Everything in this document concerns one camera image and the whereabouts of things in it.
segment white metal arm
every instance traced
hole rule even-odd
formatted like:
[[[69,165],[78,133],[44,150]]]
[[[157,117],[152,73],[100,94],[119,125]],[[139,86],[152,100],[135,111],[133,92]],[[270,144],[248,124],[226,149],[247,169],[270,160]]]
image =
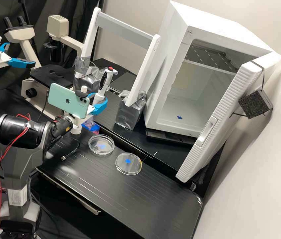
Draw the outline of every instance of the white metal arm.
[[[141,90],[143,81],[145,80],[146,76],[149,75],[148,69],[158,47],[160,36],[157,34],[152,36],[105,13],[102,13],[100,8],[95,8],[91,23],[86,33],[81,55],[82,59],[91,56],[98,27],[106,29],[125,38],[126,40],[148,49],[135,79],[134,86],[126,101],[126,106],[131,106],[137,101],[138,93]]]

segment robotic arm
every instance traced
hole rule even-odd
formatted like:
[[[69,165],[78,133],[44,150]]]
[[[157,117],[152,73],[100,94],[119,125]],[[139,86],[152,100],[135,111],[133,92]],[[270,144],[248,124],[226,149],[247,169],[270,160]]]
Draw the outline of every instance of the robotic arm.
[[[40,206],[29,198],[27,182],[32,170],[43,163],[46,152],[73,128],[71,119],[59,116],[51,122],[35,122],[25,118],[2,115],[0,118],[0,157],[4,168],[3,187],[8,201],[0,209],[0,238],[35,238],[40,222]],[[4,156],[6,148],[21,132]]]

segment black platform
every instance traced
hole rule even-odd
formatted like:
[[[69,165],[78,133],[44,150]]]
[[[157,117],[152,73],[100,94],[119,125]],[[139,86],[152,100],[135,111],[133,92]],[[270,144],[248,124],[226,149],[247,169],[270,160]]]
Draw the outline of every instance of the black platform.
[[[116,146],[109,156],[96,156],[88,147],[91,136],[93,133],[83,130],[77,137],[81,147],[75,154],[65,161],[49,160],[39,170],[143,238],[192,238],[201,199],[145,163],[137,175],[122,174],[115,160],[124,151]],[[51,151],[63,147],[66,142],[61,141]]]

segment petri dish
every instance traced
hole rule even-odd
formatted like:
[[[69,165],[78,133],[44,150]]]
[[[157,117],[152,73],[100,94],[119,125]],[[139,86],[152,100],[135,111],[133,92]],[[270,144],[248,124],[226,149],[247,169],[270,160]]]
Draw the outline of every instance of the petri dish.
[[[116,158],[115,165],[123,174],[136,175],[141,171],[142,162],[135,154],[121,153]]]
[[[88,141],[88,146],[97,155],[110,154],[115,148],[112,138],[104,134],[92,136]]]

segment mint green iphone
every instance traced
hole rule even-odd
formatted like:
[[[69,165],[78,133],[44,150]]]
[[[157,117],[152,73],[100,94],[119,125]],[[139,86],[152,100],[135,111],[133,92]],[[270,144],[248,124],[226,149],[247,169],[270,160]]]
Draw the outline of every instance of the mint green iphone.
[[[90,104],[89,98],[80,98],[75,95],[74,91],[56,83],[51,84],[48,102],[81,119],[86,117],[88,105]]]

